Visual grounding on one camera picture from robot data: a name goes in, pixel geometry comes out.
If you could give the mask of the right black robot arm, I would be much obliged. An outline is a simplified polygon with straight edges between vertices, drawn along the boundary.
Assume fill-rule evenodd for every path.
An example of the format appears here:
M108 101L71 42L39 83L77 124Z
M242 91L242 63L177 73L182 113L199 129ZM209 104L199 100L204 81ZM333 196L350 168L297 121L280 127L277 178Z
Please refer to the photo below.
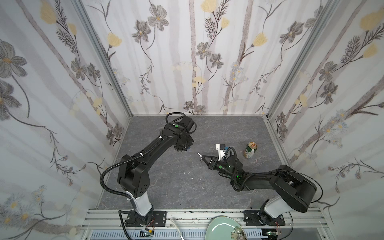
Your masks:
M245 215L244 222L276 226L284 219L284 213L306 213L314 202L317 186L289 166L281 165L275 170L262 173L246 172L233 147L218 151L217 157L200 153L198 155L210 170L229 179L236 192L274 190L278 194L273 199L267 199L252 217Z

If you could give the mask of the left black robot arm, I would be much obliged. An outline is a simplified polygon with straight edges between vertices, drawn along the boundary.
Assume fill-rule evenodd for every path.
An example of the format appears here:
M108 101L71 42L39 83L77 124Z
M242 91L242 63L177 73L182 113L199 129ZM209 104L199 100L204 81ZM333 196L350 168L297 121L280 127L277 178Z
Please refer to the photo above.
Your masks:
M133 206L132 210L118 211L123 227L149 226L154 222L154 207L147 193L151 182L149 171L170 147L174 147L177 152L190 149L194 142L192 134L196 129L197 124L185 114L167 114L165 126L152 142L132 156L124 155L119 163L101 173L101 187L108 193L127 198ZM122 192L109 188L105 183L105 176L116 168L119 169L117 182Z

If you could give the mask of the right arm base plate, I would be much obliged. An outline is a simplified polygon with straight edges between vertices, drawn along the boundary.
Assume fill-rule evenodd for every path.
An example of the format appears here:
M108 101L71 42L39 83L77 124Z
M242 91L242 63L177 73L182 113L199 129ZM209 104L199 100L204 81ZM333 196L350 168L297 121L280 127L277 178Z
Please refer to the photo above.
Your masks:
M268 214L263 211L258 210L245 210L243 211L244 219L243 221L246 223L248 227L255 226L285 226L285 219L282 215L277 218L272 218Z

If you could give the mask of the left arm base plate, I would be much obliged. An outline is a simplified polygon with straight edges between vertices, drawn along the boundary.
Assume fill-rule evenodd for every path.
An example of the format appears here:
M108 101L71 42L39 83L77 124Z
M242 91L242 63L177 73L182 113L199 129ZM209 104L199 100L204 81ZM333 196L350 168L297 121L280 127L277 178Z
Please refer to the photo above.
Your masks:
M123 220L126 227L165 227L167 211L152 211L145 217L135 211L128 211Z

